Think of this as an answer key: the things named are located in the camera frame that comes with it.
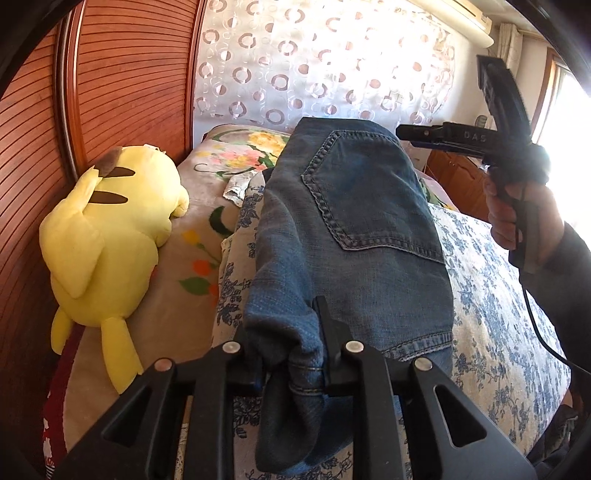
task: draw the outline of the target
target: pikachu plush toy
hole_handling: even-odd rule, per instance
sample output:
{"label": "pikachu plush toy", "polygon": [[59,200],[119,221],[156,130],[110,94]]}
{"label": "pikachu plush toy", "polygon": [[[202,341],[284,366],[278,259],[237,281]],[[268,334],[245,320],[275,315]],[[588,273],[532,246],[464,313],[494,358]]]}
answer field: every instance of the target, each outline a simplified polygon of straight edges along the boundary
{"label": "pikachu plush toy", "polygon": [[51,347],[61,354],[73,322],[99,327],[109,378],[121,393],[143,372],[125,319],[148,290],[158,247],[189,194],[163,152],[118,147],[85,172],[39,228],[59,308]]}

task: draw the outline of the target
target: human hand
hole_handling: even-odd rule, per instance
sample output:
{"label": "human hand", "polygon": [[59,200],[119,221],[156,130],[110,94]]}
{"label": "human hand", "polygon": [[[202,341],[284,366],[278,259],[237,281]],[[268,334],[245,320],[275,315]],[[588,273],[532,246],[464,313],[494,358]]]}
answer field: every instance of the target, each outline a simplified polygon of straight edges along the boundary
{"label": "human hand", "polygon": [[[505,186],[510,197],[521,200],[523,183]],[[515,210],[497,196],[496,185],[486,177],[484,193],[488,207],[488,221],[491,223],[491,235],[495,242],[507,250],[515,250]],[[537,205],[540,217],[540,246],[538,264],[544,265],[564,235],[564,221],[562,220],[552,191],[545,185],[535,182],[525,184],[524,200]]]}

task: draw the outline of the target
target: jeans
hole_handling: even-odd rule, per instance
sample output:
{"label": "jeans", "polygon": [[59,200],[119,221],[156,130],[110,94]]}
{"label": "jeans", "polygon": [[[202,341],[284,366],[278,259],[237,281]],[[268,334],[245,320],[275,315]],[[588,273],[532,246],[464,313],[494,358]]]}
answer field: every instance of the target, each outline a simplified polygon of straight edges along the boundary
{"label": "jeans", "polygon": [[303,118],[264,192],[249,348],[271,372],[256,463],[294,475],[352,440],[352,401],[323,395],[312,299],[386,356],[427,355],[451,372],[452,291],[412,164],[373,122]]}

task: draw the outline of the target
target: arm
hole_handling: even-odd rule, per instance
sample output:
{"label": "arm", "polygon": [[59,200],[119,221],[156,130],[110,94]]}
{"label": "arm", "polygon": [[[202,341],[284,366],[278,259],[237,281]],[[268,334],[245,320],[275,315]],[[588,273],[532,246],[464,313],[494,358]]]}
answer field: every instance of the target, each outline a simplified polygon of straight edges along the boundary
{"label": "arm", "polygon": [[[520,198],[522,184],[506,186]],[[486,204],[495,241],[508,250],[515,248],[515,211],[496,196],[494,184],[485,182]],[[568,360],[591,371],[591,252],[573,228],[560,217],[552,192],[528,183],[525,199],[540,212],[540,250],[537,273],[522,273],[520,280],[544,310]],[[573,385],[591,411],[591,378],[573,372]]]}
{"label": "arm", "polygon": [[[566,358],[591,371],[591,252],[565,224],[558,247],[536,274],[521,274],[521,283],[544,310]],[[587,412],[591,411],[591,378],[573,371]]]}

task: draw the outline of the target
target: black clamp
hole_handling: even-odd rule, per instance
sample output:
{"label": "black clamp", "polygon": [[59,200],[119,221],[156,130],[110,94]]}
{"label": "black clamp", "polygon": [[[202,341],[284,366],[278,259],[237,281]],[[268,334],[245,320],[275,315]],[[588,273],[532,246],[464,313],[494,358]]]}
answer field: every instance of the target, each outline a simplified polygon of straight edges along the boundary
{"label": "black clamp", "polygon": [[[405,478],[395,395],[415,480],[536,478],[526,458],[428,358],[385,358],[331,319],[324,297],[313,307],[326,344],[326,393],[353,397],[355,480]],[[232,399],[261,395],[265,379],[261,359],[245,355],[242,333],[203,358],[155,362],[84,435],[53,479],[171,480],[188,414],[183,479],[234,480]]]}

